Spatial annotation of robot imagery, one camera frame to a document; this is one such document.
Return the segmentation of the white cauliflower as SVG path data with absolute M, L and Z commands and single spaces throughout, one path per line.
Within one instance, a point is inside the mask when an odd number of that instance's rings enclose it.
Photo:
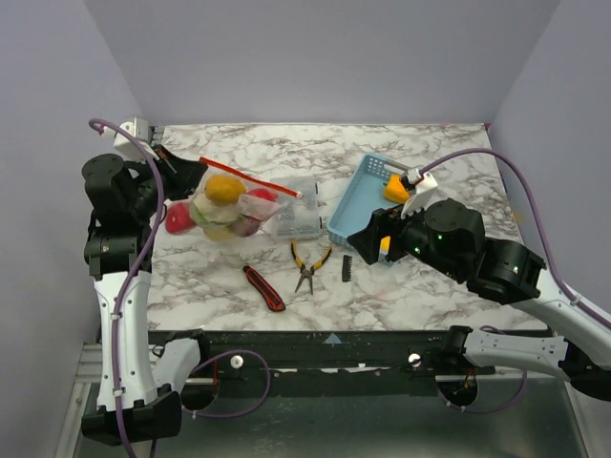
M 200 227 L 212 224 L 227 226 L 238 218 L 240 209 L 236 204 L 219 206 L 205 194 L 199 194 L 190 201 L 189 214 Z

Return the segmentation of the red bell pepper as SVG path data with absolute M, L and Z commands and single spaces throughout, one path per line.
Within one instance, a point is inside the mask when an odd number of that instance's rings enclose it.
M 166 212 L 165 229 L 169 234 L 177 235 L 192 229 L 196 223 L 191 219 L 189 204 L 185 201 L 171 204 Z

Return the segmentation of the brown potato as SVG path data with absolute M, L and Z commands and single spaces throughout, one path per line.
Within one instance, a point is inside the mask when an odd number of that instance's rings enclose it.
M 241 181 L 223 175 L 210 177 L 204 186 L 205 196 L 217 206 L 234 205 L 245 192 Z

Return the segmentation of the clear zip top bag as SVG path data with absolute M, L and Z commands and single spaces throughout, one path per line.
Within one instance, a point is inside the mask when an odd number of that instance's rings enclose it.
M 254 219 L 261 220 L 263 222 L 263 226 L 264 223 L 266 223 L 269 219 L 271 219 L 281 210 L 282 206 L 278 203 L 279 194 L 284 194 L 293 198 L 302 197 L 302 194 L 299 192 L 292 191 L 275 183 L 263 181 L 258 178 L 249 176 L 243 172 L 240 172 L 234 168 L 231 168 L 223 163 L 214 161 L 212 159 L 202 157 L 199 159 L 199 162 L 205 163 L 208 166 L 208 169 L 205 172 L 201 183 L 197 188 L 197 191 L 192 196 L 191 200 L 199 194 L 204 194 L 205 183 L 212 176 L 223 175 L 236 178 L 241 181 L 246 188 L 246 192 L 240 196 L 238 202 L 236 203 L 236 205 L 238 205 L 240 209 L 240 215 L 236 220 L 238 220 L 240 216 L 248 216 Z M 253 188 L 268 188 L 276 192 L 278 194 L 278 198 L 275 202 L 271 202 L 261 198 L 251 197 L 247 194 L 247 192 Z M 223 227 L 228 227 L 231 230 L 234 235 L 233 238 L 240 238 L 237 237 L 233 232 L 233 225 L 235 224 L 235 221 Z

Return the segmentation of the yellow handled pliers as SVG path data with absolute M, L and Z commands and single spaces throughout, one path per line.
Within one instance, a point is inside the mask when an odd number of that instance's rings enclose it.
M 332 253 L 332 246 L 329 245 L 324 254 L 316 261 L 313 262 L 311 265 L 308 265 L 300 256 L 299 256 L 299 252 L 298 252 L 298 244 L 297 241 L 295 239 L 293 239 L 291 241 L 291 245 L 290 245 L 290 251 L 291 251 L 291 255 L 293 260 L 295 261 L 297 267 L 300 269 L 300 278 L 298 279 L 297 285 L 295 287 L 295 293 L 297 293 L 302 284 L 304 283 L 304 281 L 307 281 L 308 287 L 309 287 L 309 293 L 313 294 L 313 276 L 314 273 L 321 269 L 328 261 L 331 253 Z

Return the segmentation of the purple onion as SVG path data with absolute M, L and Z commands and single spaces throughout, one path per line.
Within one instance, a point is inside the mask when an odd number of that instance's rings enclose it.
M 262 221 L 248 216 L 240 216 L 233 225 L 233 232 L 237 237 L 247 238 L 256 234 L 262 226 Z

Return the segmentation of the red black utility knife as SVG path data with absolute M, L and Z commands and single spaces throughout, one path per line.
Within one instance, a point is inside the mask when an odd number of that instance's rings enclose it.
M 272 312 L 285 311 L 285 303 L 277 291 L 263 278 L 254 268 L 245 265 L 242 268 L 247 281 L 252 285 L 263 298 L 266 307 Z

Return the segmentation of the red apple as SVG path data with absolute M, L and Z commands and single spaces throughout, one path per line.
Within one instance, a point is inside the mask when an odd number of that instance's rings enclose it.
M 253 188 L 247 192 L 251 197 L 261 198 L 271 202 L 275 202 L 278 198 L 278 194 L 268 188 Z

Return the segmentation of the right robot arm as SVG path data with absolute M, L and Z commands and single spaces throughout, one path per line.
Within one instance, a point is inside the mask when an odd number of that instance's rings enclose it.
M 609 400 L 609 313 L 556 281 L 550 264 L 523 244 L 487 237 L 479 212 L 451 198 L 405 218 L 398 208 L 378 209 L 348 243 L 373 264 L 383 238 L 390 240 L 389 261 L 413 256 L 478 297 L 521 310 L 556 333 L 497 336 L 455 326 L 438 353 L 446 371 L 508 366 L 555 376 L 587 396 Z

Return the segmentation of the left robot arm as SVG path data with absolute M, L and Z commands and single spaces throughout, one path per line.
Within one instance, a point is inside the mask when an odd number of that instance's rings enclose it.
M 93 206 L 84 259 L 94 280 L 102 345 L 96 411 L 83 417 L 81 431 L 108 446 L 176 436 L 186 380 L 204 375 L 212 363 L 200 330 L 173 332 L 158 359 L 151 359 L 147 307 L 163 204 L 190 197 L 207 169 L 161 145 L 153 161 L 150 168 L 106 154 L 81 171 Z

